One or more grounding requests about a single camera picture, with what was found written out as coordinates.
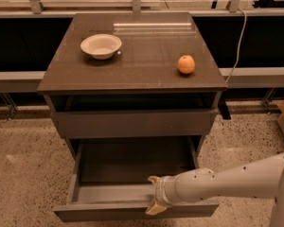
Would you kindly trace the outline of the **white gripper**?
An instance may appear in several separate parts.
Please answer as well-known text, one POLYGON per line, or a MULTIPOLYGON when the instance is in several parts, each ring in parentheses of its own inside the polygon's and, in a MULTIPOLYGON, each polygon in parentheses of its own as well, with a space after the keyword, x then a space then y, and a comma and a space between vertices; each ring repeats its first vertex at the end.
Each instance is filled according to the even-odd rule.
POLYGON ((175 189, 175 176, 149 176, 148 181, 155 185, 154 199, 145 213, 155 216, 167 210, 166 206, 173 206, 180 202, 175 189))

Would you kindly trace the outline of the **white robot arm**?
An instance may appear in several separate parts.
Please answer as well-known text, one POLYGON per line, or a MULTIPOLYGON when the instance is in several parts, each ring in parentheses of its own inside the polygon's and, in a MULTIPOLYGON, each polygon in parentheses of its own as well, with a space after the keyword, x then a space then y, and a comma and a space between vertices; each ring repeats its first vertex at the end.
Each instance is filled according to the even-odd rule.
POLYGON ((220 172, 198 168, 174 176, 150 176, 149 181, 154 194, 148 215, 216 196, 272 199, 269 227, 284 227, 284 153, 220 172))

